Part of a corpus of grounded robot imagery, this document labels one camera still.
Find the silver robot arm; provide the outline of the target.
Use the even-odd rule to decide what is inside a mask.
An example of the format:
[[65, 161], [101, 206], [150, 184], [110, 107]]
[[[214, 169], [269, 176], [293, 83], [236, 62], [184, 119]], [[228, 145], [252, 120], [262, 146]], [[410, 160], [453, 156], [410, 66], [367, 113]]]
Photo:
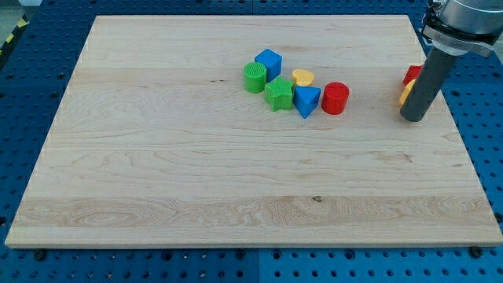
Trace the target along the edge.
[[502, 33], [502, 0], [431, 0], [423, 24], [436, 49], [489, 57]]

